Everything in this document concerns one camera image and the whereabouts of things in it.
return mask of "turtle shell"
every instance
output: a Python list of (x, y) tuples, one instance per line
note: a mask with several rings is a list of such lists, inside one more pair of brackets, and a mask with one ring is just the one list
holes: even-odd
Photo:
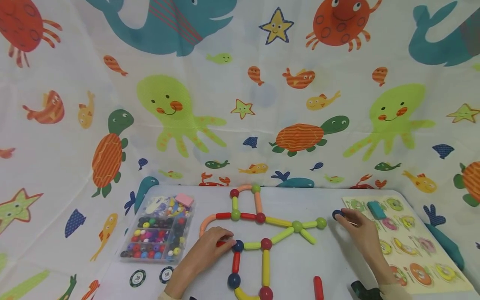
[(96, 147), (92, 160), (93, 182), (103, 188), (115, 177), (121, 165), (121, 141), (114, 133), (107, 134)]
[(468, 193), (480, 203), (480, 161), (474, 161), (465, 168), (463, 182)]
[(323, 136), (322, 128), (298, 123), (282, 129), (276, 136), (276, 144), (288, 151), (301, 151), (317, 144)]

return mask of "red crab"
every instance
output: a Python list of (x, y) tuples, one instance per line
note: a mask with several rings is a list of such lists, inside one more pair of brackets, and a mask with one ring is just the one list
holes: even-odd
[[(362, 178), (360, 178), (359, 182), (357, 182), (357, 184), (355, 184), (354, 186), (350, 187), (351, 189), (359, 189), (359, 190), (375, 190), (375, 188), (367, 183), (363, 183), (363, 184), (360, 184), (360, 182), (362, 181), (366, 181), (368, 179), (370, 179), (373, 175), (370, 175), (370, 174), (367, 174), (367, 175), (364, 175)], [(382, 187), (384, 187), (385, 185), (387, 184), (387, 181), (384, 180), (384, 181), (380, 181), (380, 180), (375, 180), (375, 185), (378, 189), (381, 189)]]
[(41, 40), (55, 48), (55, 44), (45, 34), (60, 42), (60, 37), (44, 28), (44, 24), (62, 31), (62, 27), (57, 23), (43, 20), (31, 0), (0, 0), (0, 31), (11, 43), (8, 56), (13, 57), (15, 49), (17, 50), (16, 60), (20, 68), (23, 68), (22, 54), (27, 67), (30, 67), (25, 53), (35, 50)]
[(350, 52), (353, 49), (352, 40), (355, 39), (357, 50), (360, 49), (359, 34), (363, 33), (367, 42), (370, 40), (370, 34), (363, 29), (370, 14), (377, 10), (380, 3), (382, 0), (378, 0), (377, 4), (370, 9), (366, 0), (324, 0), (317, 9), (313, 19), (313, 32), (306, 37), (306, 39), (311, 39), (305, 47), (308, 48), (313, 42), (315, 43), (312, 50), (315, 49), (318, 42), (330, 46), (341, 46), (348, 43)]
[(220, 179), (220, 181), (223, 182), (225, 185), (216, 183), (216, 182), (205, 182), (205, 179), (209, 179), (210, 177), (212, 177), (212, 174), (207, 175), (205, 172), (203, 172), (202, 182), (200, 182), (199, 185), (200, 186), (228, 186), (230, 184), (230, 178), (228, 177), (225, 177), (225, 178), (218, 177), (218, 179)]

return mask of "green magnetic ball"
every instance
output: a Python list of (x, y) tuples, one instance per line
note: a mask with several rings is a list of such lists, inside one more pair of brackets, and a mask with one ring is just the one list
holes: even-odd
[(303, 229), (303, 225), (301, 224), (300, 221), (293, 221), (292, 222), (292, 227), (293, 227), (293, 231), (295, 232), (300, 232), (302, 229)]
[(262, 188), (258, 184), (252, 185), (252, 193), (260, 192)]
[(232, 220), (233, 221), (240, 220), (240, 210), (238, 210), (238, 209), (232, 210)]
[(318, 229), (324, 229), (327, 227), (327, 220), (324, 218), (317, 218), (315, 221), (317, 221), (317, 228)]

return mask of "red magnetic stick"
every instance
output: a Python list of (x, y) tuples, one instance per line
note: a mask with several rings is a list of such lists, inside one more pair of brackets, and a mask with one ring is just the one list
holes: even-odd
[(315, 290), (315, 300), (324, 300), (324, 287), (319, 276), (313, 278), (313, 289)]

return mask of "table surface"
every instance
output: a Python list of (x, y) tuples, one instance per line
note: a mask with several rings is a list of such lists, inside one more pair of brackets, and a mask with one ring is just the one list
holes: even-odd
[[(198, 186), (155, 186), (150, 189), (145, 201), (151, 195), (176, 195), (185, 193), (195, 198), (196, 208), (187, 237), (186, 251), (198, 239), (200, 224), (209, 215), (231, 211), (229, 192), (234, 187)], [(300, 222), (313, 221), (318, 217), (327, 220), (327, 228), (308, 231), (317, 239), (316, 245), (309, 244), (299, 234), (293, 234), (274, 245), (270, 252), (270, 287), (276, 300), (315, 299), (313, 277), (323, 281), (325, 299), (358, 299), (350, 284), (361, 280), (366, 288), (376, 287), (372, 272), (361, 254), (352, 243), (348, 233), (332, 219), (335, 209), (345, 207), (344, 196), (398, 195), (393, 190), (350, 190), (350, 189), (294, 189), (262, 188), (263, 211), (267, 216)], [(243, 191), (239, 196), (239, 210), (255, 213), (253, 194)], [(210, 226), (222, 226), (235, 234), (235, 239), (243, 242), (260, 241), (271, 238), (283, 228), (255, 222), (217, 220)], [(200, 275), (185, 292), (183, 299), (190, 296), (198, 300), (235, 300), (233, 291), (227, 287), (227, 277), (231, 273), (233, 253), (223, 256), (211, 269)], [(262, 252), (243, 251), (239, 275), (241, 288), (249, 295), (257, 295), (261, 287)], [(121, 263), (117, 257), (101, 281), (95, 298), (103, 300), (155, 299), (165, 288), (159, 281), (160, 271), (166, 265)], [(138, 288), (129, 285), (130, 276), (135, 270), (146, 271), (145, 282)], [(475, 291), (414, 295), (416, 300), (480, 300)]]

